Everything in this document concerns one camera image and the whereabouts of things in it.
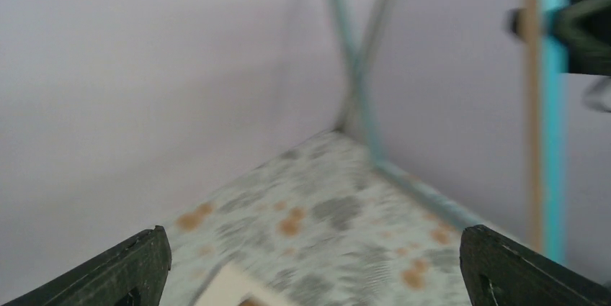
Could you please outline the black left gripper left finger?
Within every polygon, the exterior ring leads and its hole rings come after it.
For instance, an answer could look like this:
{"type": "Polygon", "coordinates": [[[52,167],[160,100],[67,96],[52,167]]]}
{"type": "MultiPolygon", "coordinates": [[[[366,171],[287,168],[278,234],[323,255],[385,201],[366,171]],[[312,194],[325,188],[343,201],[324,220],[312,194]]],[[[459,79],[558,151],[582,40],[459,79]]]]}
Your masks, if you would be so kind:
{"type": "Polygon", "coordinates": [[[170,270],[169,240],[157,225],[5,305],[158,305],[170,270]]]}

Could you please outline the white mat board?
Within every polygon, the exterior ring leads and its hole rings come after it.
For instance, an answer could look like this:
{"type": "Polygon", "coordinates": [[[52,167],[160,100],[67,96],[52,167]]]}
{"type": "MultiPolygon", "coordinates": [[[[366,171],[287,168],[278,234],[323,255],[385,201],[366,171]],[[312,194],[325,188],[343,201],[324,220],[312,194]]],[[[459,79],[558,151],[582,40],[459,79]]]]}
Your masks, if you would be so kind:
{"type": "Polygon", "coordinates": [[[192,305],[291,305],[281,294],[248,275],[235,263],[226,263],[209,276],[192,305]]]}

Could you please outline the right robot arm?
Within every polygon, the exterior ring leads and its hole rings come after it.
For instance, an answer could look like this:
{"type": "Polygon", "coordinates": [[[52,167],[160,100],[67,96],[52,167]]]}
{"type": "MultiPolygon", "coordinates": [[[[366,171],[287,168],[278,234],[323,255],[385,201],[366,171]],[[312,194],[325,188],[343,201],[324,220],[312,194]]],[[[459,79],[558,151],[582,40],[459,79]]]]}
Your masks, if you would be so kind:
{"type": "Polygon", "coordinates": [[[597,76],[582,103],[610,112],[610,0],[527,0],[507,12],[507,29],[546,54],[546,73],[597,76]]]}

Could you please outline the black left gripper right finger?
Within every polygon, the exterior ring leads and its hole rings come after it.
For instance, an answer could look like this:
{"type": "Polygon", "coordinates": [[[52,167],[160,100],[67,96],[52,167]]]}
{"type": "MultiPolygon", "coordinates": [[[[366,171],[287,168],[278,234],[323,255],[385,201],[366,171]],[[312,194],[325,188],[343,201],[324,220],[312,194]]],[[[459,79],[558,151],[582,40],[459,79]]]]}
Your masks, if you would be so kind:
{"type": "Polygon", "coordinates": [[[485,225],[463,230],[460,270],[475,306],[610,304],[608,288],[485,225]]]}

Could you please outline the wooden picture frame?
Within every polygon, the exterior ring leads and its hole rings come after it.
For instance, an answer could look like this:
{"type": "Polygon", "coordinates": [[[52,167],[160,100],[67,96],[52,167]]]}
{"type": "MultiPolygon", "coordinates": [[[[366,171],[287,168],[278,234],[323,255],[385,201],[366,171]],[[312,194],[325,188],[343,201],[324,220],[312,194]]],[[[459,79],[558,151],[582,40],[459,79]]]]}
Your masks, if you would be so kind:
{"type": "MultiPolygon", "coordinates": [[[[385,156],[369,95],[368,72],[392,0],[375,0],[365,36],[355,39],[347,0],[329,0],[337,26],[349,90],[337,128],[344,129],[356,114],[373,165],[404,187],[405,171],[385,156]]],[[[532,245],[553,261],[566,260],[566,121],[564,97],[566,50],[545,33],[553,9],[568,0],[524,0],[525,15],[519,31],[525,39],[524,77],[527,136],[527,172],[532,205],[532,245]]]]}

